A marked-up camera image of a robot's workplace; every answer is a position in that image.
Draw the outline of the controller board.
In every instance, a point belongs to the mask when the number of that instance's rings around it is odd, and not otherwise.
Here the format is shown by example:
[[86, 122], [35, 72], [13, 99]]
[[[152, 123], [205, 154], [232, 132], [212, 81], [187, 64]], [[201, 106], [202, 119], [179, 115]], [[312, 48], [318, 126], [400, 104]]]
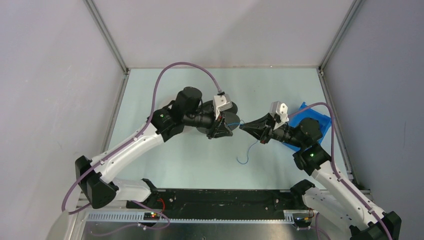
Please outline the controller board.
[[143, 215], [144, 221], [158, 221], [161, 219], [161, 215], [156, 212], [145, 212]]
[[312, 217], [295, 217], [293, 219], [293, 226], [298, 230], [309, 230], [312, 220]]

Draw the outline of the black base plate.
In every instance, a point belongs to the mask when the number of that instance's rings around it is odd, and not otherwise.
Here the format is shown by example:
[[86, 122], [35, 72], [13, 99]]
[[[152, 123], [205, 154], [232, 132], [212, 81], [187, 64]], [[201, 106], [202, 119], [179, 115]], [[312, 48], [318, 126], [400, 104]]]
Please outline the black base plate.
[[313, 215], [299, 196], [277, 189], [159, 188], [143, 205], [174, 220], [288, 220], [289, 211]]

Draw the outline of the black cable spool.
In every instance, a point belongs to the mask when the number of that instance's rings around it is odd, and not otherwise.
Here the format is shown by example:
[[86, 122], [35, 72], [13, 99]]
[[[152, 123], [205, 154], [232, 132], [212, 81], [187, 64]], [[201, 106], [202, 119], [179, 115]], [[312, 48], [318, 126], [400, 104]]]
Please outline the black cable spool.
[[233, 130], [240, 125], [240, 117], [237, 112], [238, 107], [233, 103], [230, 109], [221, 111], [216, 117], [213, 101], [206, 101], [200, 108], [200, 115], [196, 117], [198, 124], [195, 128], [209, 139], [231, 137]]

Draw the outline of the left controller board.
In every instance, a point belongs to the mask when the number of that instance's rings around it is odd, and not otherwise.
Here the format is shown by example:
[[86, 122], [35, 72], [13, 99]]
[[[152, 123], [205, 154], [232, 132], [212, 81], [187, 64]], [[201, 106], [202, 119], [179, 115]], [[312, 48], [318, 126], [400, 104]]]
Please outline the left controller board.
[[161, 219], [161, 215], [156, 212], [145, 212], [143, 215], [144, 221], [158, 221]]

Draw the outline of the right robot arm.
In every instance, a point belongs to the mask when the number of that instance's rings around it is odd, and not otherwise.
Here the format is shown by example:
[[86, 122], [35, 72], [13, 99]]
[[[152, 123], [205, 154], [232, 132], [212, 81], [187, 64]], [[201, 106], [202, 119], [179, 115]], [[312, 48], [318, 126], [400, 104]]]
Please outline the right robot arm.
[[352, 240], [397, 240], [402, 220], [394, 211], [387, 212], [366, 197], [338, 169], [332, 156], [318, 143], [323, 136], [317, 120], [306, 117], [296, 127], [276, 122], [271, 114], [244, 123], [240, 129], [262, 144], [276, 140], [299, 148], [293, 154], [298, 169], [323, 185], [328, 195], [304, 179], [290, 190], [291, 204], [318, 211]]

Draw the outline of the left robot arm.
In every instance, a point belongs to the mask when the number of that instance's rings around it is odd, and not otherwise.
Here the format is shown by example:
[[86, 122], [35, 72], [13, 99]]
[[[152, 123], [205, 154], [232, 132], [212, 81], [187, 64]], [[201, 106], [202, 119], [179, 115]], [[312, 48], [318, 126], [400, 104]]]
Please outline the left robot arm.
[[203, 102], [202, 92], [185, 87], [176, 98], [155, 110], [136, 132], [111, 150], [91, 159], [84, 155], [75, 161], [78, 185], [93, 209], [113, 201], [137, 201], [153, 208], [158, 194], [146, 180], [124, 180], [117, 175], [147, 151], [181, 134], [185, 127], [197, 128], [208, 139], [233, 136], [239, 117], [238, 107], [224, 93]]

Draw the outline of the right controller board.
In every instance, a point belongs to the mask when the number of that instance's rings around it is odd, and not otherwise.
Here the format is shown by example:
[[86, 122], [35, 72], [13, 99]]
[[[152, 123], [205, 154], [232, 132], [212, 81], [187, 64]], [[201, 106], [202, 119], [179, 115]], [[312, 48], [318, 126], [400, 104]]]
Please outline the right controller board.
[[295, 217], [293, 219], [293, 226], [298, 230], [309, 230], [312, 220], [312, 217]]

